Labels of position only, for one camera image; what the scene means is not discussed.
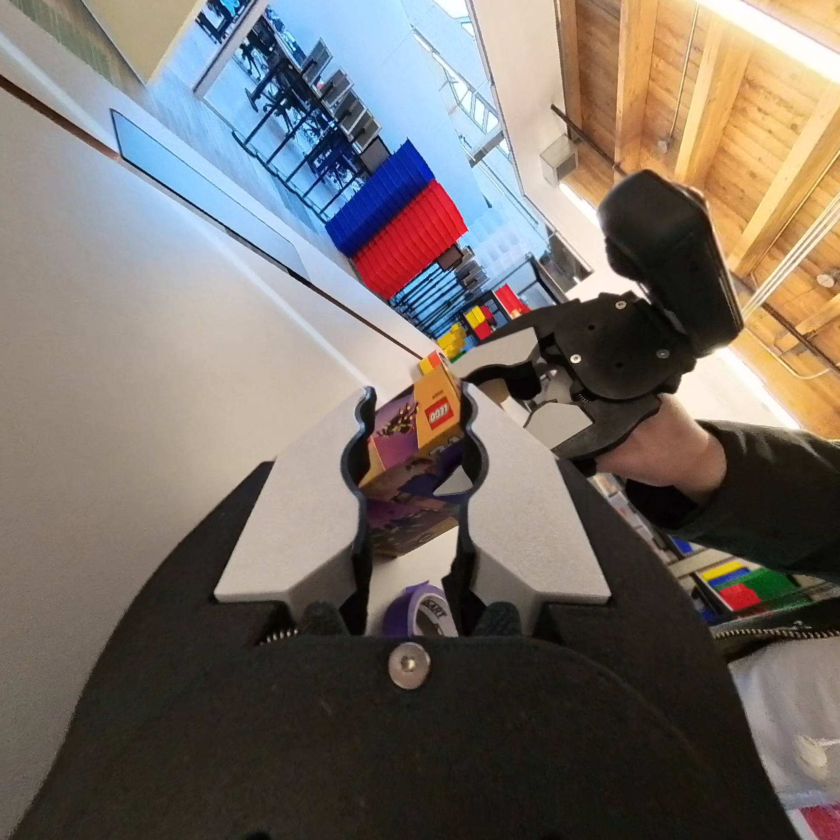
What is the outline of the stack of red bins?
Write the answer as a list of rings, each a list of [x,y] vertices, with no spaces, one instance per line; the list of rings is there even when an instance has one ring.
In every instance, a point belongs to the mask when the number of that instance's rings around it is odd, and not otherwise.
[[[353,258],[362,283],[389,300],[468,231],[455,202],[432,180]]]

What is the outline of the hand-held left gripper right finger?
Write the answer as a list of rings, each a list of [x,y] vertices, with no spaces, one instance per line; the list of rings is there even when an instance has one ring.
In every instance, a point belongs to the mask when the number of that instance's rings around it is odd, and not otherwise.
[[[532,634],[545,605],[604,606],[612,593],[554,454],[475,385],[463,386],[472,482],[458,520],[458,630],[493,603]]]

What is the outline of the yellow purple toy set box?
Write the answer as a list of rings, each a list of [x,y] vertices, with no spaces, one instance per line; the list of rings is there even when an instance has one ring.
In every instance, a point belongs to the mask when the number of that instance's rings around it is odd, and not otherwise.
[[[360,481],[373,554],[393,560],[452,529],[471,488],[461,386],[448,367],[378,405]]]

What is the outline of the person's white shirt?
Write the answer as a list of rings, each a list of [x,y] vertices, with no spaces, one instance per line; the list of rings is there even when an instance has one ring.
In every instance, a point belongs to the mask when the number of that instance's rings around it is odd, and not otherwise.
[[[783,807],[838,805],[838,637],[768,644],[728,669]]]

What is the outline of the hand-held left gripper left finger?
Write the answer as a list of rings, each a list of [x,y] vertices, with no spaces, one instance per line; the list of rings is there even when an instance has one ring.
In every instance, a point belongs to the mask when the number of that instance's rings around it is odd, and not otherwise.
[[[214,591],[218,602],[368,604],[366,499],[376,393],[362,387],[283,448]]]

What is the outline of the stack of yellow bins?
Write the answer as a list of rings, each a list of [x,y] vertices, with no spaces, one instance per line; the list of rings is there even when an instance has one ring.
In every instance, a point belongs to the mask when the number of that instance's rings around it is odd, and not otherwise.
[[[456,320],[446,332],[436,339],[436,343],[441,354],[449,362],[454,362],[476,346],[476,337],[463,320]]]

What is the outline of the purple tape roll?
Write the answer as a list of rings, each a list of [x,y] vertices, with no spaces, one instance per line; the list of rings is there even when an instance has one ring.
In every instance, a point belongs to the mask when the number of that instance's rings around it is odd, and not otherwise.
[[[425,581],[405,588],[386,608],[381,635],[458,637],[459,631],[444,591]]]

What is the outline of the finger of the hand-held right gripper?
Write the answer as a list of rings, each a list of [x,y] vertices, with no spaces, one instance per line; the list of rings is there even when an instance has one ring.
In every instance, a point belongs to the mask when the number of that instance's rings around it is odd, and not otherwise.
[[[592,425],[592,420],[577,405],[545,402],[528,417],[524,429],[553,453],[572,437]]]
[[[459,358],[459,380],[494,403],[527,402],[542,390],[545,360],[533,328],[481,343]]]

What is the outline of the small grey wall box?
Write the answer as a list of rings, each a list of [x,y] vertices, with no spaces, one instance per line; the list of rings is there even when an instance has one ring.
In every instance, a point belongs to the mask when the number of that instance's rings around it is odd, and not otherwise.
[[[552,187],[558,187],[577,168],[579,153],[576,143],[562,134],[540,154],[543,180]]]

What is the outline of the person's right forearm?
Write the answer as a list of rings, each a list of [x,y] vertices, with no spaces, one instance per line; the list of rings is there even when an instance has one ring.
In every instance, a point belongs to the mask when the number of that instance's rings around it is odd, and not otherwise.
[[[657,528],[768,569],[839,582],[839,445],[804,430],[700,421],[726,475],[703,503],[628,479],[626,495]]]

